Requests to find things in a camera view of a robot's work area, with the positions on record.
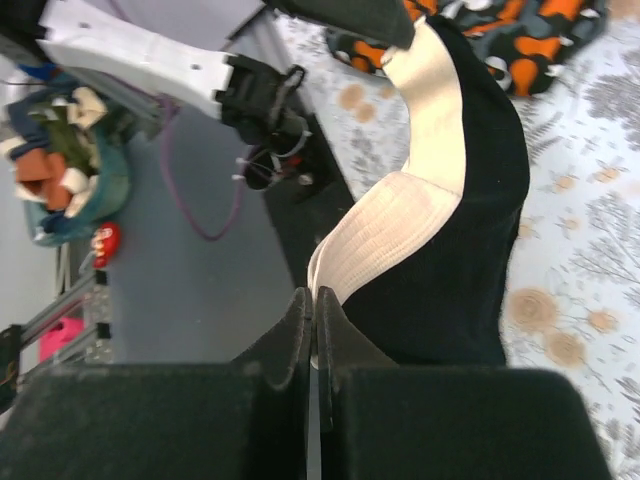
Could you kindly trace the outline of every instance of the pink object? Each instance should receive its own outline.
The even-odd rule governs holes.
[[[58,324],[40,339],[40,361],[44,362],[76,338],[82,330],[84,321],[81,318],[62,317]]]

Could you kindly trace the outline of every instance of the green cloth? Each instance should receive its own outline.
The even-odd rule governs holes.
[[[50,118],[46,111],[53,112],[56,119]],[[91,152],[78,140],[75,127],[67,122],[66,106],[39,104],[32,112],[33,118],[49,133],[51,152],[61,153],[67,168],[77,168],[87,177],[96,174],[96,170],[91,166]]]

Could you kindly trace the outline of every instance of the pile of clothes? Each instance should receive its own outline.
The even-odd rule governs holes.
[[[16,196],[42,204],[44,234],[57,233],[88,203],[99,181],[100,155],[91,128],[107,114],[90,88],[67,82],[8,105],[15,136],[0,144],[13,163]]]
[[[414,21],[423,15],[449,18],[498,84],[518,96],[546,91],[566,61],[604,31],[608,14],[608,0],[403,1]],[[384,75],[387,45],[331,29],[325,36],[337,60]]]

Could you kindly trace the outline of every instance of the laundry basket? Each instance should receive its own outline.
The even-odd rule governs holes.
[[[76,216],[65,222],[61,231],[38,234],[38,227],[49,212],[41,203],[24,202],[29,235],[37,245],[58,247],[71,240],[91,237],[107,217],[124,205],[130,188],[129,168],[121,142],[112,130],[105,120],[92,127],[101,159],[98,183],[87,204]]]

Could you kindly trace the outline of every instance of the tablecloth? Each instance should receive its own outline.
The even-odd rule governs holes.
[[[531,189],[502,318],[510,363],[582,393],[611,470],[640,478],[640,4],[613,2],[605,35],[546,94],[514,100]],[[408,114],[385,79],[333,60],[322,29],[282,17],[354,196],[408,154]]]

